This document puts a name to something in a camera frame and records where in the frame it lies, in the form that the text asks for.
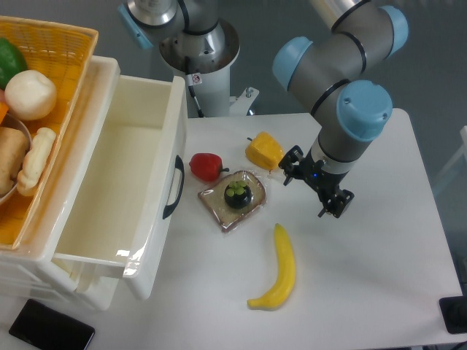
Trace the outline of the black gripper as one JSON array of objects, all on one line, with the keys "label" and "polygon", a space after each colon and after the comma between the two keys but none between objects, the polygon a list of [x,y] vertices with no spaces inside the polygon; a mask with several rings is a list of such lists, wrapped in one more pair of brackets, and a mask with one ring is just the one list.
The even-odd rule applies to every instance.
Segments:
[{"label": "black gripper", "polygon": [[330,214],[335,218],[347,210],[347,207],[355,197],[349,190],[342,190],[340,183],[347,175],[332,174],[324,170],[324,161],[314,161],[309,153],[304,157],[302,149],[295,145],[279,162],[279,168],[283,170],[285,180],[283,185],[288,185],[293,179],[303,180],[318,195],[323,208],[318,214]]}]

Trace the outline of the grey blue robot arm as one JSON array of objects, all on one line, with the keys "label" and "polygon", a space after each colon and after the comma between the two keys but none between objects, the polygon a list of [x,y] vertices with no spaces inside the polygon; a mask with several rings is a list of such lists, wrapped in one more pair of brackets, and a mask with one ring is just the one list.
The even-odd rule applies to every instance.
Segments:
[{"label": "grey blue robot arm", "polygon": [[[293,147],[279,167],[286,180],[299,179],[317,193],[324,214],[340,217],[354,197],[341,181],[393,111],[388,92],[360,75],[403,47],[409,29],[400,10],[371,1],[314,1],[313,7],[331,37],[322,44],[291,39],[276,54],[272,71],[320,132],[307,153]],[[239,38],[220,17],[217,1],[124,1],[118,12],[138,45],[157,48],[185,79],[197,117],[233,110],[229,70]]]}]

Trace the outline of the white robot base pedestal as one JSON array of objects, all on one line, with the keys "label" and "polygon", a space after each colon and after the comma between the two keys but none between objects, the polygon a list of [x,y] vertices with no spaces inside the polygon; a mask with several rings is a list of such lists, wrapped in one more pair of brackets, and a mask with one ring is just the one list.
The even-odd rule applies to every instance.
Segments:
[{"label": "white robot base pedestal", "polygon": [[181,32],[159,44],[162,59],[174,75],[185,80],[189,117],[253,115],[259,90],[246,87],[231,95],[231,66],[240,52],[235,28],[220,19],[205,34]]}]

